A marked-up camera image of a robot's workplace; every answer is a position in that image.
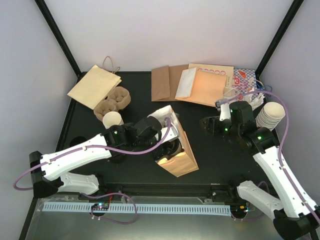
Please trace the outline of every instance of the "orange envelope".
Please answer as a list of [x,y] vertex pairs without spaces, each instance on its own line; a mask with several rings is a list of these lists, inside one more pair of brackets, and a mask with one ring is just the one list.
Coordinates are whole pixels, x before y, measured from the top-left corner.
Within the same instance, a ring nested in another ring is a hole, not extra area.
[[215,107],[215,102],[223,98],[226,81],[225,75],[196,71],[190,96],[175,99]]
[[224,96],[232,97],[236,94],[236,92],[233,89],[233,85],[235,84],[233,66],[190,63],[189,69],[192,68],[196,68],[197,71],[199,70],[202,72],[226,75],[226,83],[225,88],[223,90]]

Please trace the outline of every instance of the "black work surface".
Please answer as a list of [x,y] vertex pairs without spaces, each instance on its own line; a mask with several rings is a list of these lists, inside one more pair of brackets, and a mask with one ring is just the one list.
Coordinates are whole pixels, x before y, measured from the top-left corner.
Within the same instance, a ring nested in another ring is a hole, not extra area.
[[[199,170],[175,177],[158,166],[149,154],[145,154],[127,155],[126,160],[120,164],[105,159],[98,160],[74,169],[73,173],[101,174],[109,184],[227,184],[229,180],[240,175],[256,183],[262,180],[269,182],[249,153],[244,152],[237,144],[225,142],[222,136],[210,136],[201,129],[199,120],[218,114],[214,107],[183,101],[151,102],[150,72],[117,74],[122,79],[120,86],[128,89],[131,95],[131,103],[120,111],[123,121],[136,123],[155,110],[171,105],[179,114],[179,121],[187,134]],[[65,140],[62,142],[63,148],[69,148],[75,137],[90,139],[103,130],[102,122],[96,118],[93,111],[76,103]]]

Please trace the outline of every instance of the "white wall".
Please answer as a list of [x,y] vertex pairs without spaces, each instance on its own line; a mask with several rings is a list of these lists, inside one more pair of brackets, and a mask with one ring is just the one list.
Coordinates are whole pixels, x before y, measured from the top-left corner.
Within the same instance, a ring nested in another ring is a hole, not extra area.
[[76,75],[34,1],[1,1],[0,22],[0,239],[16,240],[33,193],[12,184],[29,153],[55,150]]
[[257,68],[292,0],[47,0],[82,71],[190,62]]
[[[284,155],[320,204],[320,1],[304,1],[262,73],[264,83],[287,104],[290,126]],[[284,124],[278,127],[282,135]]]

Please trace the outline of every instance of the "kraft paper bag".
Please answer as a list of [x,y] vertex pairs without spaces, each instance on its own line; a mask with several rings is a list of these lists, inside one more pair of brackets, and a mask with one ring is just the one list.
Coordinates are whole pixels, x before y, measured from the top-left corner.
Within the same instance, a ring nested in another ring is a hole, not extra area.
[[186,133],[184,132],[175,112],[170,105],[158,109],[149,116],[155,117],[161,124],[165,124],[165,118],[171,119],[171,124],[177,129],[183,151],[170,159],[163,158],[157,164],[176,177],[199,170],[197,161],[190,147]]
[[189,65],[163,66],[151,70],[151,100],[176,101],[182,71]]
[[93,110],[120,82],[119,76],[94,65],[67,95]]

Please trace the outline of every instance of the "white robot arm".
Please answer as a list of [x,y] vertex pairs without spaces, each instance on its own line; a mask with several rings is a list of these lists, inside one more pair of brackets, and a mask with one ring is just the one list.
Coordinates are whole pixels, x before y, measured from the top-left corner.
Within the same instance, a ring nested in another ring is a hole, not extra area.
[[[161,126],[158,120],[149,116],[135,125],[128,123],[112,126],[104,134],[98,134],[88,141],[59,152],[44,155],[38,151],[33,152],[29,155],[32,167],[47,163],[31,173],[34,197],[44,198],[57,192],[92,195],[104,186],[103,180],[94,174],[80,175],[69,171],[97,160],[112,159],[120,155],[118,152],[106,149],[107,146],[133,151],[139,147],[150,148],[159,142],[159,138],[163,140],[162,144],[179,141],[178,131],[173,125],[169,129]],[[155,160],[170,155],[166,149],[162,148],[161,156],[153,156]]]
[[[242,147],[247,148],[269,178],[279,198],[260,189],[250,180],[237,183],[235,194],[267,215],[285,240],[297,239],[316,229],[319,224],[314,214],[319,217],[320,208],[300,185],[283,155],[280,164],[279,142],[269,129],[257,128],[252,107],[246,101],[231,104],[218,101],[216,106],[221,112],[220,116],[202,120],[206,131],[237,139]],[[305,201],[301,200],[295,188]]]

